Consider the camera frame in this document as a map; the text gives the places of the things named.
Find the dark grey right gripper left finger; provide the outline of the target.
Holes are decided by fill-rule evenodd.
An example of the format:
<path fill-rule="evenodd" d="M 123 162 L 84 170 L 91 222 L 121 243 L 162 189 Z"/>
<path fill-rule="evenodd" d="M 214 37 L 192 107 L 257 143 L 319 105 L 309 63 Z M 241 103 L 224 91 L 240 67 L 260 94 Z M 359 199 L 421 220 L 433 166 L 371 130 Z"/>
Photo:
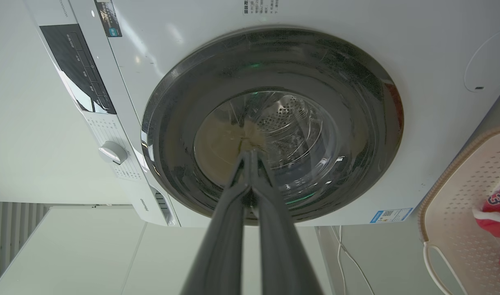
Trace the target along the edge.
<path fill-rule="evenodd" d="M 187 279 L 182 295 L 240 295 L 242 243 L 250 192 L 250 152 L 243 152 L 233 167 Z"/>

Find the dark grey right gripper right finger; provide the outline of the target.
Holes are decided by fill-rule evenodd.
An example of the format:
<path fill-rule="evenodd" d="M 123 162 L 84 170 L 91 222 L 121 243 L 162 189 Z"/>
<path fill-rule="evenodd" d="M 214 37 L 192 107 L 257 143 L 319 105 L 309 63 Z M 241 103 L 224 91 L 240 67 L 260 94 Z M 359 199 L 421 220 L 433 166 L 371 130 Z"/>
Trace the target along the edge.
<path fill-rule="evenodd" d="M 262 293 L 264 295 L 321 295 L 323 290 L 281 199 L 265 155 L 250 152 L 252 209 L 260 230 Z"/>

